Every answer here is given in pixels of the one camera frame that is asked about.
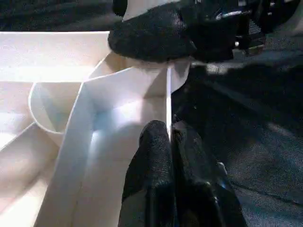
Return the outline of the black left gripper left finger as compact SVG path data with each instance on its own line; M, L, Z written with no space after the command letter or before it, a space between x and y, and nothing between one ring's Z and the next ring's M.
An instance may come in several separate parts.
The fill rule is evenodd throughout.
M121 227L174 227L175 185L166 124L149 122L125 175Z

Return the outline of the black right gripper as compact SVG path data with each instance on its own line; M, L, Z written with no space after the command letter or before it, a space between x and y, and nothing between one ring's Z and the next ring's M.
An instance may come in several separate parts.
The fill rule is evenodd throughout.
M204 62L233 58L233 50L262 45L294 14L292 0L191 0L180 7L191 56Z

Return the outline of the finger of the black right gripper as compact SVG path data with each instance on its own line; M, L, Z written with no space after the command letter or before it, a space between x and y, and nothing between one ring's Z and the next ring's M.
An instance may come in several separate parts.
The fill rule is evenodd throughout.
M117 24L108 36L118 55L148 62L166 62L192 55L196 46L177 7L155 7Z
M128 0L113 0L113 12L123 17L127 9Z

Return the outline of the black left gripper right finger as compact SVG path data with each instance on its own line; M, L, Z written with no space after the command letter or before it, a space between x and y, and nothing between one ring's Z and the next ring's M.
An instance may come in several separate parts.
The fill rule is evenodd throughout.
M220 164L185 121L172 126L176 200L182 227L244 227L240 202Z

